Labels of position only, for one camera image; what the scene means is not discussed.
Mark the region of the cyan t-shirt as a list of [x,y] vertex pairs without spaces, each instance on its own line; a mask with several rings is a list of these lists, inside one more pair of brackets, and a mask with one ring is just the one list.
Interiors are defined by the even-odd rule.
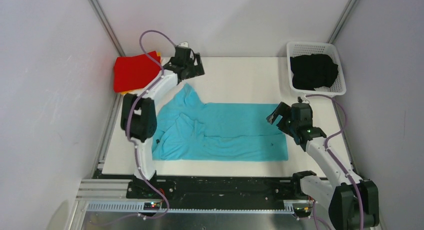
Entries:
[[285,135],[266,120],[276,107],[203,103],[186,84],[158,113],[152,157],[161,161],[287,161]]

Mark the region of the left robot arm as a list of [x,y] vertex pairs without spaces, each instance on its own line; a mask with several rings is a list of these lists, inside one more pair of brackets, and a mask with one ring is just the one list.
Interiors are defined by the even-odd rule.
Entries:
[[114,90],[123,94],[120,127],[134,144],[135,172],[143,180],[138,191],[145,198],[157,194],[158,185],[150,180],[156,173],[151,147],[157,129],[158,102],[181,81],[205,74],[200,53],[177,45],[174,56],[161,64],[156,51],[119,57],[114,65]]

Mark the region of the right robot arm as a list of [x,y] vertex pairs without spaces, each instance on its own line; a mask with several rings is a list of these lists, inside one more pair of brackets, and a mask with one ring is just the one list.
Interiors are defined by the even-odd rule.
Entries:
[[297,199],[312,197],[327,209],[336,230],[363,230],[380,224],[379,191],[371,180],[364,180],[351,167],[343,163],[329,145],[324,131],[313,126],[313,111],[308,103],[291,106],[281,102],[267,117],[270,124],[277,123],[280,131],[293,138],[319,165],[326,181],[311,171],[293,174],[290,192]]

